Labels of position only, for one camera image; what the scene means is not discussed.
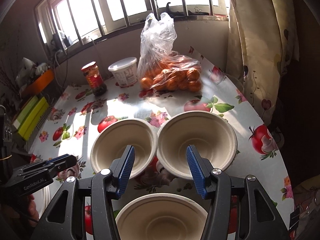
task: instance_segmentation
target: tablecloth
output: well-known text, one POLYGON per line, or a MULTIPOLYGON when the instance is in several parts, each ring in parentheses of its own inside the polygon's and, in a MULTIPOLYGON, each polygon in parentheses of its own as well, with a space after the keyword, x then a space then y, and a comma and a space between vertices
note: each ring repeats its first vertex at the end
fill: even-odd
MULTIPOLYGON (((148 121, 156 131, 176 114, 203 110, 219 114, 235 130, 238 149, 230 176, 257 177, 289 227, 294 210, 290 179, 278 147, 250 103, 220 69, 190 48, 188 56, 200 61, 201 92, 143 91, 139 83, 121 88, 114 78, 106 80, 108 91, 95 97, 88 85, 68 86, 55 104, 39 132, 30 153, 36 160, 55 158, 63 154, 77 157, 76 166, 60 172, 50 185, 51 197, 69 176, 78 179, 93 176, 90 164, 92 145, 108 125, 123 118, 148 121)), ((189 197, 208 210, 209 203, 196 193, 192 181, 175 178, 155 158, 146 171, 128 183, 126 194, 114 201, 120 210, 131 200, 150 193, 169 192, 189 197)))

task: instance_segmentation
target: beige paper bowl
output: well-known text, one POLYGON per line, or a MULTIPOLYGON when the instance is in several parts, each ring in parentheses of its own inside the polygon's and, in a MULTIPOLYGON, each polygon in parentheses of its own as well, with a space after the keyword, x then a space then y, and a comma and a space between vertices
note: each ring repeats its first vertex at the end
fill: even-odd
POLYGON ((90 154, 94 172, 109 168, 114 159, 122 156, 129 144, 135 150, 130 179, 141 174, 156 155, 158 137, 148 122, 136 118, 117 121, 100 133, 90 154))
POLYGON ((207 212, 183 196, 155 193, 139 197, 117 215, 121 240, 200 239, 207 212))
POLYGON ((236 156, 237 138, 231 125, 222 117, 189 111, 168 120, 158 131, 157 157, 173 175, 192 179, 186 160, 187 146, 194 144, 213 167, 226 170, 236 156))

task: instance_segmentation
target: curtain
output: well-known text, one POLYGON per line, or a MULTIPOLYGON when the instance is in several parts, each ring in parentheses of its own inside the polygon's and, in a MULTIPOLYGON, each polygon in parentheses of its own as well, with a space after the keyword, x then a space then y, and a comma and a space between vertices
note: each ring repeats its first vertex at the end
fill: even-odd
POLYGON ((296 41, 292 0, 230 0, 226 73, 266 125, 296 41))

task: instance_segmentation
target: bowl rim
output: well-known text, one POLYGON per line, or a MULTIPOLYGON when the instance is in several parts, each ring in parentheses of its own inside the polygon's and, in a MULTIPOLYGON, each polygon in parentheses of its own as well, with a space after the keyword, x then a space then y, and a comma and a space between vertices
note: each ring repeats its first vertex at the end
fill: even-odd
POLYGON ((161 140, 160 140, 160 135, 163 131, 166 130, 166 128, 168 127, 168 124, 170 124, 172 122, 172 120, 179 118, 181 115, 185 115, 185 114, 191 114, 191 113, 201 113, 201 114, 206 114, 208 116, 214 116, 214 118, 218 118, 221 121, 223 121, 223 123, 225 124, 226 128, 229 131, 229 135, 230 135, 230 145, 231 145, 231 150, 232 150, 232 146, 233 146, 233 151, 231 152, 231 154, 229 154, 228 158, 226 159, 227 161, 225 162, 225 165, 223 167, 220 167, 221 170, 225 171, 233 162, 234 158, 236 157, 236 151, 237 151, 237 147, 238 147, 238 141, 237 141, 237 137, 236 137, 236 133, 233 130, 232 126, 225 120, 223 119, 221 116, 215 114, 215 113, 211 113, 211 112, 207 112, 207 111, 200 111, 200 110, 194 110, 194 111, 187 111, 187 112, 183 112, 180 114, 175 115, 174 117, 172 117, 171 119, 169 119, 167 122, 164 123, 164 125, 162 127, 160 127, 160 129, 158 130, 158 149, 157 149, 157 158, 160 161, 160 163, 163 165, 163 167, 170 172, 171 174, 179 177, 179 178, 183 178, 183 179, 189 179, 192 180, 192 175, 190 174, 186 174, 183 172, 180 172, 174 168, 171 168, 171 165, 169 165, 167 163, 167 161, 162 157, 162 154, 159 149, 160 149, 160 145, 161 145, 161 140))
POLYGON ((172 193, 152 193, 152 194, 138 197, 138 198, 130 201, 127 205, 125 205, 118 213, 118 215, 116 217, 116 223, 119 222, 121 216, 124 215, 125 212, 130 211, 130 208, 132 206, 136 205, 138 202, 143 201, 143 203, 141 203, 141 204, 145 204, 145 203, 148 203, 149 201, 153 201, 152 198, 158 198, 158 197, 168 198, 168 199, 172 199, 172 201, 183 203, 186 206, 192 208, 193 210, 199 211, 202 215, 205 216, 205 219, 208 216, 207 211, 202 206, 200 206, 197 202, 193 201, 192 199, 189 199, 189 198, 181 196, 181 195, 172 194, 172 193))
POLYGON ((122 120, 119 120, 119 121, 114 122, 113 124, 109 125, 95 139, 95 141, 94 141, 94 143, 92 145, 92 148, 91 148, 91 152, 90 152, 90 163, 91 163, 92 169, 93 169, 93 171, 95 173, 100 172, 100 170, 98 168, 98 165, 95 162, 92 161, 93 160, 93 149, 96 146, 96 143, 97 143, 98 139, 100 137, 102 137, 103 133, 105 133, 105 131, 107 129, 110 130, 110 128, 114 128, 114 126, 121 125, 122 122, 128 122, 128 121, 137 121, 140 125, 141 124, 145 125, 148 128, 148 131, 150 132, 151 137, 152 137, 151 153, 150 153, 150 155, 148 157, 148 160, 146 161, 146 163, 139 170, 137 170, 135 173, 131 173, 129 179, 133 179, 133 178, 139 176, 148 167, 148 165, 152 162, 153 158, 156 156, 156 152, 157 152, 157 149, 158 149, 158 136, 157 136, 157 133, 156 133, 155 129, 152 127, 152 125, 149 124, 147 121, 139 119, 139 118, 122 119, 122 120))

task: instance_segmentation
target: silver bolt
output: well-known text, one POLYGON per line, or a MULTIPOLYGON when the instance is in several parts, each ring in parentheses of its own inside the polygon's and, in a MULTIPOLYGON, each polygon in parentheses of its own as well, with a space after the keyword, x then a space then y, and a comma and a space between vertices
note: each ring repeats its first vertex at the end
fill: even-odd
POLYGON ((110 173, 110 170, 109 169, 103 169, 102 171, 100 171, 100 173, 102 175, 108 175, 110 173))
POLYGON ((253 175, 248 175, 247 178, 248 178, 249 181, 255 181, 256 180, 256 177, 253 176, 253 175))
POLYGON ((221 170, 220 169, 218 169, 218 168, 214 168, 213 170, 212 170, 212 173, 213 174, 215 174, 215 175, 219 175, 219 174, 221 174, 221 170))
POLYGON ((74 176, 68 177, 68 178, 66 179, 66 181, 67 181, 68 183, 74 182, 75 180, 76 180, 76 177, 74 177, 74 176))

